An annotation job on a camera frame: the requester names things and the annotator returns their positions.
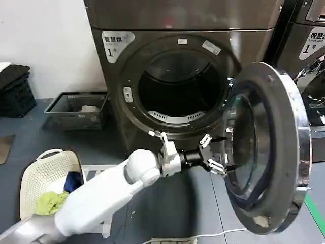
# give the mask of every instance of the round glass window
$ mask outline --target round glass window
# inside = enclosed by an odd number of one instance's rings
[[[139,82],[139,98],[155,119],[181,125],[224,102],[228,81],[204,57],[175,51],[154,59]]]
[[[253,90],[231,97],[223,115],[226,140],[224,163],[238,166],[228,173],[226,184],[241,200],[258,199],[265,189],[270,164],[270,131],[264,104]]]

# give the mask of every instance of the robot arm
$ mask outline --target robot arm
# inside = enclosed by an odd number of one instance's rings
[[[128,204],[133,195],[154,184],[161,175],[171,176],[194,166],[226,174],[226,169],[212,159],[208,147],[212,138],[208,134],[197,150],[187,152],[177,151],[165,133],[160,137],[163,148],[159,159],[149,150],[134,151],[124,162],[70,193],[56,214],[33,215],[12,226],[0,235],[0,244],[56,243],[88,232]]]
[[[136,150],[124,162],[70,193],[56,214],[32,215],[12,226],[0,235],[0,244],[56,243],[91,231],[159,178],[156,155]]]

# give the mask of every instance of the white wall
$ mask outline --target white wall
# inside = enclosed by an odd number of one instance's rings
[[[0,62],[31,67],[37,98],[106,90],[83,0],[1,0]]]

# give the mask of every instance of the green cloth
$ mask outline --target green cloth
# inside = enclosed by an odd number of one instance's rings
[[[68,192],[57,194],[55,192],[46,192],[36,202],[36,214],[52,215],[57,212],[64,204]]]

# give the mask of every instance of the washing machine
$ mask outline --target washing machine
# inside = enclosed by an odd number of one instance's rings
[[[255,234],[280,232],[292,223],[311,167],[309,121],[299,90],[285,71],[260,62],[282,4],[87,3],[126,150],[158,152],[158,136],[165,132],[186,167],[193,148],[200,158],[211,156],[203,162],[208,169],[218,162],[235,166],[224,175],[229,199]],[[176,155],[171,151],[170,159]]]
[[[303,97],[313,162],[325,161],[325,1],[286,0],[266,61],[284,69]]]
[[[233,79],[262,60],[283,1],[88,0],[87,11],[127,152],[183,149],[217,134]]]

